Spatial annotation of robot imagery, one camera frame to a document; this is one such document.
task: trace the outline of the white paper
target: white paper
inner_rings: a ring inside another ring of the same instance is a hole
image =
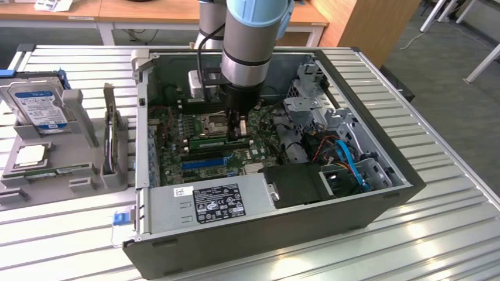
[[[69,11],[71,0],[37,0],[34,3],[35,11],[65,12]]]

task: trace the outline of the wooden desk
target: wooden desk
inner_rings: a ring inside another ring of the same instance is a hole
[[[0,4],[0,20],[77,20],[85,17],[87,21],[97,21],[101,0],[79,0],[70,5],[66,12],[35,11],[31,3]]]
[[[0,5],[0,27],[91,28],[102,44],[114,45],[113,29],[198,29],[197,0],[79,0],[67,12],[38,12],[33,4]],[[286,34],[279,46],[317,46],[327,20],[305,2],[295,3]]]
[[[102,0],[98,18],[103,22],[198,23],[198,13],[195,0]],[[327,25],[327,20],[309,2],[295,3],[289,25]]]
[[[114,44],[113,29],[197,30],[198,5],[195,0],[151,0],[149,2],[102,0],[98,21],[105,45]],[[295,3],[286,31],[305,33],[306,46],[317,46],[325,26],[327,26],[327,20],[315,8],[306,1],[303,5]],[[286,35],[286,37],[297,40],[293,35]]]

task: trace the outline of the power supply label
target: power supply label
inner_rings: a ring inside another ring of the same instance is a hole
[[[193,200],[199,224],[246,214],[237,184],[193,190]]]

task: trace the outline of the blue latch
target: blue latch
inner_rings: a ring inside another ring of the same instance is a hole
[[[131,223],[130,220],[130,212],[126,213],[115,213],[111,217],[111,225],[125,225]]]
[[[0,77],[13,77],[15,75],[15,70],[0,69]]]

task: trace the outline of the metal table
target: metal table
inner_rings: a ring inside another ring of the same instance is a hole
[[[131,48],[137,47],[37,46],[33,52],[15,54],[10,64],[23,71],[61,67],[70,85],[82,89],[91,118],[103,110],[103,82],[118,87],[115,102],[130,126],[129,168],[135,103]],[[365,56],[347,48],[323,52],[426,181],[426,188],[365,229],[162,280],[500,280],[497,196]],[[2,167],[14,137],[14,117],[5,105],[0,114]],[[138,280],[125,254],[110,245],[111,213],[133,200],[130,188],[0,212],[0,280]]]

